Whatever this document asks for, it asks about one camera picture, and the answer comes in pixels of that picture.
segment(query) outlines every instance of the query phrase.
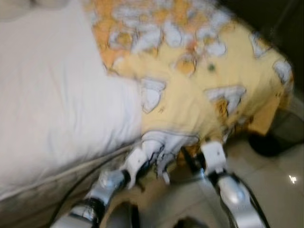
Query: black wire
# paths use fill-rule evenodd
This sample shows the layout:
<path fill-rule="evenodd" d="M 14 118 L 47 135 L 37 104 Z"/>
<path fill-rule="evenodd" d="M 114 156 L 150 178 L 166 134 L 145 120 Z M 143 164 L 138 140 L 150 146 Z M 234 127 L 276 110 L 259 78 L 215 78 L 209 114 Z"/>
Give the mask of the black wire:
<path fill-rule="evenodd" d="M 95 166 L 93 169 L 91 169 L 89 172 L 87 172 L 81 179 L 79 179 L 64 195 L 64 197 L 61 199 L 60 203 L 58 204 L 58 206 L 56 207 L 56 209 L 54 210 L 52 217 L 47 225 L 47 227 L 51 227 L 51 225 L 53 224 L 53 222 L 55 221 L 60 209 L 62 208 L 63 204 L 65 203 L 65 201 L 67 200 L 67 198 L 70 196 L 70 194 L 75 190 L 75 188 L 81 184 L 88 176 L 90 176 L 93 172 L 95 172 L 96 170 L 98 170 L 100 167 L 102 167 L 103 165 L 105 165 L 106 163 L 108 163 L 110 160 L 122 155 L 123 153 L 126 153 L 128 150 L 126 149 L 125 151 L 118 153 L 114 156 L 111 156 L 110 158 L 106 159 L 105 161 L 103 161 L 102 163 L 100 163 L 99 165 Z"/>

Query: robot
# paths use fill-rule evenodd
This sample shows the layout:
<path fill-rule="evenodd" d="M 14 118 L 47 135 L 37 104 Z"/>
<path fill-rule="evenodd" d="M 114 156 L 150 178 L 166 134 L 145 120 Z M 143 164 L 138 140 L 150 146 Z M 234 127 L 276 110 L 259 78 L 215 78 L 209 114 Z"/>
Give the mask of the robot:
<path fill-rule="evenodd" d="M 123 188 L 132 188 L 143 170 L 149 168 L 154 160 L 153 155 L 160 153 L 162 145 L 157 141 L 149 146 L 135 146 L 124 164 L 117 170 L 101 171 L 98 180 L 87 195 L 75 204 L 72 209 L 60 217 L 51 228 L 98 228 L 101 224 L 112 197 Z M 251 190 L 237 176 L 227 172 L 226 155 L 219 142 L 208 142 L 200 147 L 200 155 L 204 161 L 204 175 L 208 178 L 219 195 L 222 207 L 227 213 L 232 228 L 269 228 Z M 170 183 L 170 177 L 163 170 L 163 178 Z M 125 211 L 131 211 L 132 205 Z M 116 217 L 111 227 L 135 228 L 132 222 L 121 221 Z"/>

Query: cartoon print fabric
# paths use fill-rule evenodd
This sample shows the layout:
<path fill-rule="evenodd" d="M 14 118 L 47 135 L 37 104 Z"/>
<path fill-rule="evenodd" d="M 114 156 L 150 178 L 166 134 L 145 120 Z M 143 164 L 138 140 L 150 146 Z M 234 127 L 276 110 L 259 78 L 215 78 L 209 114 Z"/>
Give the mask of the cartoon print fabric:
<path fill-rule="evenodd" d="M 204 128 L 221 131 L 224 140 L 239 130 L 265 134 L 277 108 L 288 105 L 290 64 L 216 0 L 84 0 L 84 9 L 109 72 L 141 81 L 143 115 L 149 119 L 143 124 L 151 128 L 151 120 L 158 119 L 156 129 L 191 131 L 183 129 L 194 118 L 191 105 L 183 107 L 189 108 L 184 120 L 159 114 L 178 112 L 167 107 L 170 99 L 179 106 L 186 99 L 177 88 L 188 98 L 208 101 L 200 112 L 208 118 L 213 113 L 217 120 L 203 120 Z M 159 70 L 143 72 L 152 66 Z M 167 75 L 161 76 L 160 69 Z M 169 92 L 171 85 L 175 88 Z M 208 134 L 203 132 L 201 138 Z"/>

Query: cable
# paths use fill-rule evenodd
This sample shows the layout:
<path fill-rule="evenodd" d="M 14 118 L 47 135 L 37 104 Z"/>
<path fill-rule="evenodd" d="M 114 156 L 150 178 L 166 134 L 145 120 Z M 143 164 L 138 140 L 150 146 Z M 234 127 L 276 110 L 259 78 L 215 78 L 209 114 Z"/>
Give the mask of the cable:
<path fill-rule="evenodd" d="M 75 188 L 81 184 L 88 176 L 90 176 L 92 173 L 94 173 L 96 170 L 98 170 L 100 167 L 102 167 L 103 165 L 105 165 L 106 163 L 108 163 L 110 160 L 128 152 L 128 149 L 130 148 L 130 146 L 127 147 L 123 147 L 121 149 L 119 149 L 117 151 L 117 154 L 111 156 L 110 158 L 106 159 L 105 161 L 103 161 L 102 163 L 100 163 L 99 165 L 95 166 L 93 169 L 91 169 L 89 172 L 87 172 L 81 179 L 79 179 L 67 192 L 66 194 L 63 196 L 63 198 L 61 199 L 60 203 L 58 204 L 58 206 L 56 207 L 56 209 L 54 210 L 52 217 L 47 225 L 47 227 L 51 227 L 51 225 L 53 224 L 53 222 L 55 221 L 60 209 L 62 208 L 63 204 L 65 203 L 65 201 L 67 200 L 67 198 L 70 196 L 70 194 L 75 190 Z"/>

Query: white bed sheet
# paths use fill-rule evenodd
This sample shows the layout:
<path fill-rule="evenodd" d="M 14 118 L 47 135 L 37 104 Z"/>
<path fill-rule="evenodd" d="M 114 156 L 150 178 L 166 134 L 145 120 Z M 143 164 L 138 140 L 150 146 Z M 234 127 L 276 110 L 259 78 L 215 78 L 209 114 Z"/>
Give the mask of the white bed sheet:
<path fill-rule="evenodd" d="M 139 88 L 107 77 L 77 0 L 0 23 L 0 200 L 140 135 Z"/>

